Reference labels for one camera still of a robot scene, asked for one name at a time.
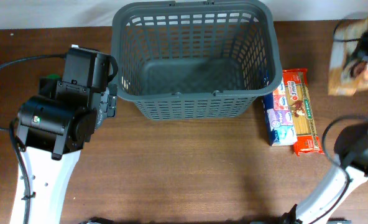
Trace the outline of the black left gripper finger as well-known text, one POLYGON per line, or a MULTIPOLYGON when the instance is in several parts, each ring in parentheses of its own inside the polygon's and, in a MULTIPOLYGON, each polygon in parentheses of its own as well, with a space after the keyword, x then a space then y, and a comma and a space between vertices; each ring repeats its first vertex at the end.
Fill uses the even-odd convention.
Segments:
POLYGON ((109 92, 105 91, 101 93, 98 114, 96 118, 96 128, 99 128, 102 125, 103 121, 107 118, 108 101, 109 101, 109 92))
POLYGON ((107 117, 113 118, 116 116, 117 110, 117 85, 109 84, 108 88, 109 88, 109 100, 108 100, 107 117))

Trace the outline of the beige snack bag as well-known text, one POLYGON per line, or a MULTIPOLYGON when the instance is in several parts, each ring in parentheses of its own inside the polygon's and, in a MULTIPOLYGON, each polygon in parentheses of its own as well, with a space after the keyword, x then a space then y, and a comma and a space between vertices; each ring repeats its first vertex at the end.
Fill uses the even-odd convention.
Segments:
POLYGON ((352 96, 368 90, 368 62, 356 57, 361 35, 368 32, 368 17, 340 20, 333 30, 328 72, 328 94, 352 96))

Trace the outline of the orange spaghetti packet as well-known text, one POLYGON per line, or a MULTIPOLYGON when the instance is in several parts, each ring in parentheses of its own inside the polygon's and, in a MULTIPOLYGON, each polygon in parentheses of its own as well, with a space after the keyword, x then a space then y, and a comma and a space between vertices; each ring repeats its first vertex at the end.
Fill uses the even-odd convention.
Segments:
POLYGON ((283 71, 283 83, 287 94, 288 107, 292 114, 297 141, 293 145, 294 153, 317 152, 324 154, 316 132, 306 68, 283 71))

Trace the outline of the blue tissue multipack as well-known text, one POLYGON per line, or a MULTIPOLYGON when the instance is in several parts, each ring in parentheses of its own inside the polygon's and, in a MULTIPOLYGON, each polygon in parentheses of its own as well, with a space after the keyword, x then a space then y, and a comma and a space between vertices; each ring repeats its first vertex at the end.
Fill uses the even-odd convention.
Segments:
POLYGON ((291 146, 297 142, 292 113, 289 110, 284 82, 262 99, 269 144, 291 146))

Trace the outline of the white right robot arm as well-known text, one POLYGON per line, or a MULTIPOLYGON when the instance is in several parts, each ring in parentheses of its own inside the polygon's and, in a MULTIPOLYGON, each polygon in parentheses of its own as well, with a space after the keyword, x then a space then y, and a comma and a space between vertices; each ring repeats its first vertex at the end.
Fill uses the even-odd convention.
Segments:
MULTIPOLYGON (((334 32, 329 72, 345 88, 356 84, 368 87, 368 31, 334 32)), ((368 181, 368 116, 344 115, 328 128, 345 120, 357 124, 340 132, 334 156, 326 156, 332 163, 330 170, 306 199, 280 217, 280 223, 327 223, 349 194, 368 181)))

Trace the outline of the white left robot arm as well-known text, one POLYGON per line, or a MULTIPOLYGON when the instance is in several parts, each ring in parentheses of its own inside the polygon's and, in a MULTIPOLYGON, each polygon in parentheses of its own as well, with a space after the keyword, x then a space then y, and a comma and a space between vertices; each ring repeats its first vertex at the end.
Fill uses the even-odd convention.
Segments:
POLYGON ((62 57, 63 75, 41 78, 9 125, 19 166, 11 223, 60 222, 81 150, 116 115, 116 59, 77 46, 62 57))

